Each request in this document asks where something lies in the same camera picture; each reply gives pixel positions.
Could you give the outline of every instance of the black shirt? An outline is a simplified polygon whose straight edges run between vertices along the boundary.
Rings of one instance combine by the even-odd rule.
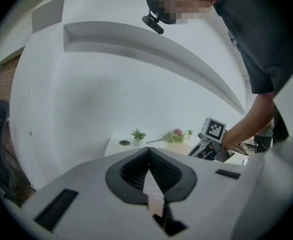
[[[293,33],[283,14],[270,0],[218,0],[214,8],[237,42],[252,93],[277,94],[293,74]],[[278,112],[274,119],[276,140],[285,139]]]

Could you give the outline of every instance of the rectangular black panel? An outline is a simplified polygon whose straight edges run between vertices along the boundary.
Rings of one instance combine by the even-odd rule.
[[[232,171],[222,170],[222,169],[217,170],[215,173],[223,175],[223,176],[226,176],[226,177],[229,177],[229,178],[232,178],[232,179],[236,179],[236,180],[241,175],[240,173],[237,173],[237,172],[232,172]]]
[[[63,214],[79,193],[65,189],[63,190],[35,219],[34,221],[48,231],[52,231]]]

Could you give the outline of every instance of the small succulent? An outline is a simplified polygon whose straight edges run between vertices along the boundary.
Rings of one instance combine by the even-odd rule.
[[[134,138],[137,141],[142,140],[142,139],[144,139],[147,136],[146,133],[140,132],[139,129],[133,130],[133,132],[131,133],[131,135],[134,136]]]

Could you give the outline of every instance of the white table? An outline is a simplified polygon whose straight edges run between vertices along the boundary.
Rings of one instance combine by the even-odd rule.
[[[129,141],[131,144],[127,146],[120,145],[120,141]],[[173,151],[175,153],[187,156],[188,153],[193,149],[193,147],[200,142],[200,139],[198,136],[194,135],[192,136],[191,140],[186,139],[183,144],[179,143],[169,143],[167,141],[161,140],[156,142],[151,142],[146,144],[145,142],[140,146],[133,145],[133,138],[130,136],[127,136],[126,138],[117,138],[117,137],[110,137],[104,156],[111,156],[120,152],[128,151],[128,150],[134,150],[134,149],[140,149],[144,147],[149,148],[158,148],[158,149],[166,149],[169,151]],[[234,152],[235,154],[230,157],[225,163],[227,164],[234,164],[234,165],[242,165],[243,160],[247,159],[248,156]]]
[[[247,139],[247,140],[245,140],[243,142],[246,143],[246,144],[250,144],[252,146],[255,146],[255,142],[254,142],[254,138],[253,137],[252,138],[249,138],[249,139]]]

